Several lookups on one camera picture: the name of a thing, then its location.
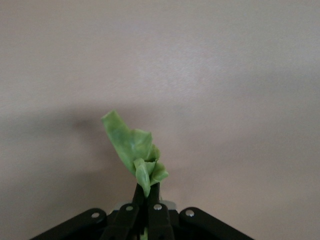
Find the green lettuce leaf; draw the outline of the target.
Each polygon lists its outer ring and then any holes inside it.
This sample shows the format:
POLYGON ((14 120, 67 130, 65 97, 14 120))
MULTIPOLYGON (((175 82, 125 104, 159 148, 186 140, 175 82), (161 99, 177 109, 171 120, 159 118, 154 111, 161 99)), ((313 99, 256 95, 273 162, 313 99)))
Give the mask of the green lettuce leaf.
POLYGON ((141 240, 148 240, 147 198, 151 186, 161 183, 169 174, 159 161, 160 151, 153 144, 149 131, 130 129, 116 111, 102 117, 106 134, 124 166, 132 173, 137 185, 143 189, 145 197, 145 227, 141 240))

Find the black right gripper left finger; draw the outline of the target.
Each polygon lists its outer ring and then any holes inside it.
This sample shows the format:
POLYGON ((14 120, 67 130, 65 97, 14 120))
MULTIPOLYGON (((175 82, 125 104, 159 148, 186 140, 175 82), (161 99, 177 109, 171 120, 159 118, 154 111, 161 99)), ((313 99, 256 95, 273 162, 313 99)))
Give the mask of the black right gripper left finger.
POLYGON ((122 205, 104 229, 100 240, 141 240, 145 228, 146 198, 137 185, 132 201, 122 205))

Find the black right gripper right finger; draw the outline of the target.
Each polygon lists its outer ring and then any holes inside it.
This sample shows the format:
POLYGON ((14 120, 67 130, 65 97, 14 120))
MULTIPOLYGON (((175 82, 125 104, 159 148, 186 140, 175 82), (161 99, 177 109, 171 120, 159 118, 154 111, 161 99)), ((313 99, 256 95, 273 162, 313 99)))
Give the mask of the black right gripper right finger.
POLYGON ((173 228, 167 206, 160 202, 160 184, 151 186, 147 198, 148 240, 173 240, 173 228))

